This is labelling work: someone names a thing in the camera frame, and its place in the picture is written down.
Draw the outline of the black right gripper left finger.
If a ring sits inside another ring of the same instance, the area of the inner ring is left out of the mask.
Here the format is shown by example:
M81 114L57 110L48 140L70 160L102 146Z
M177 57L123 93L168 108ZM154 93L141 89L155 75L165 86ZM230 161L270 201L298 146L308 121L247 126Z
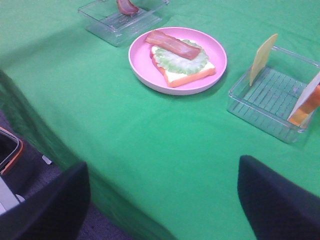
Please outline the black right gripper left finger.
M0 216L2 240L75 240L91 201L88 167L76 163Z

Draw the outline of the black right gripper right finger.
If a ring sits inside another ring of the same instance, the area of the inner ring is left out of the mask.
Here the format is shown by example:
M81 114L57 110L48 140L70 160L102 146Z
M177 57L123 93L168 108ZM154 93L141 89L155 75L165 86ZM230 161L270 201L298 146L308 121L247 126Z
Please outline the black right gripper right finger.
M320 238L320 198L250 155L239 159L237 193L258 240Z

